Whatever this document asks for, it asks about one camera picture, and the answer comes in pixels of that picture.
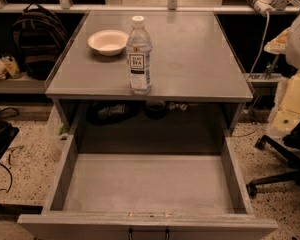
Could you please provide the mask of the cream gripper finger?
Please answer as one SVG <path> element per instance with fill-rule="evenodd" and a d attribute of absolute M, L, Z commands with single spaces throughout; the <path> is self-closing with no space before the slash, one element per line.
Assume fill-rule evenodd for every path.
<path fill-rule="evenodd" d="M 279 138 L 287 134 L 300 123 L 300 71 L 291 78 L 283 77 L 277 86 L 275 105 L 272 108 L 267 125 L 267 133 Z"/>
<path fill-rule="evenodd" d="M 264 50 L 275 55 L 285 54 L 289 31 L 290 28 L 286 28 L 285 30 L 283 30 L 277 37 L 269 41 L 264 46 Z"/>

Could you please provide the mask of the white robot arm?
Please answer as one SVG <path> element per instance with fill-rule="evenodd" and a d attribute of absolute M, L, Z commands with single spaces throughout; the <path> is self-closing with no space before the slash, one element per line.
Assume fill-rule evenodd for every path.
<path fill-rule="evenodd" d="M 267 133 L 275 138 L 290 134 L 300 123 L 300 14 L 291 26 L 264 46 L 268 53 L 285 56 L 297 69 L 291 77 L 283 77 L 277 86 L 275 105 L 269 118 Z"/>

